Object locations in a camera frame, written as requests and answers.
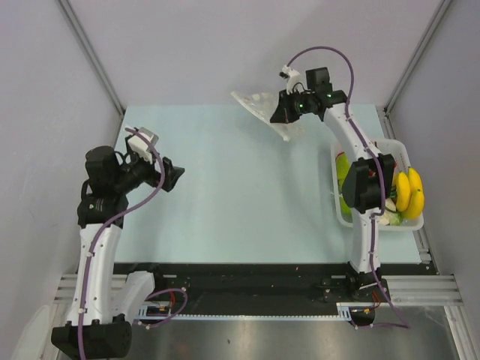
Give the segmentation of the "clear zip top bag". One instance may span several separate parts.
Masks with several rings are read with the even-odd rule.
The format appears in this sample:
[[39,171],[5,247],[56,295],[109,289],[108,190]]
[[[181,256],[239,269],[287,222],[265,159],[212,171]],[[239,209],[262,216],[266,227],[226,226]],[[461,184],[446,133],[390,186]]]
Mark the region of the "clear zip top bag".
[[298,123],[272,124],[269,122],[278,106],[278,93],[260,92],[256,94],[243,94],[239,91],[232,91],[230,94],[249,113],[280,135],[284,141],[289,142],[291,139],[299,137],[304,133],[305,129]]

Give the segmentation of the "yellow banana bunch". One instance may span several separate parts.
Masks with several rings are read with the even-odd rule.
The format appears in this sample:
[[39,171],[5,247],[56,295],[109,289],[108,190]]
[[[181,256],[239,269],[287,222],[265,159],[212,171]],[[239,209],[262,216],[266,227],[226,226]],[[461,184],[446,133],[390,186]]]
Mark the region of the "yellow banana bunch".
[[425,192],[419,173],[409,167],[406,172],[399,172],[393,181],[395,187],[394,203],[396,210],[407,220],[418,218],[425,207]]

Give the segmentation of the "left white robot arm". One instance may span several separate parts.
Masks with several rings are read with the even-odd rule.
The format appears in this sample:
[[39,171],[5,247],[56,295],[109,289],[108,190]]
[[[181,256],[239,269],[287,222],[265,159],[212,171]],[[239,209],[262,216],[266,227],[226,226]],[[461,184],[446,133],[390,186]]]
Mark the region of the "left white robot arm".
[[65,324],[51,335],[52,344],[70,359],[124,358],[143,302],[165,293],[165,280],[148,271],[129,274],[121,290],[112,292],[127,195],[142,184],[170,192],[185,172],[168,157],[162,157],[161,165],[156,170],[154,159],[144,160],[132,149],[121,154],[107,145],[85,155],[88,179],[77,208],[81,248],[76,287]]

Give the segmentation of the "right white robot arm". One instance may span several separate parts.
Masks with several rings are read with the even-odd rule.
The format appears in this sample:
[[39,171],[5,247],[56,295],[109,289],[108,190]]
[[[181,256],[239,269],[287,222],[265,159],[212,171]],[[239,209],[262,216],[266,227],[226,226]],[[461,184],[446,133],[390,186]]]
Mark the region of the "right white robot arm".
[[303,115],[314,114],[331,130],[349,161],[342,184],[344,202],[352,211],[352,255],[347,263],[346,293],[355,301],[386,297],[377,255],[380,218],[391,191],[395,159],[383,154],[368,139],[350,111],[350,100],[334,90],[325,67],[307,71],[307,87],[298,90],[300,74],[284,66],[280,76],[286,88],[279,93],[273,125],[290,125]]

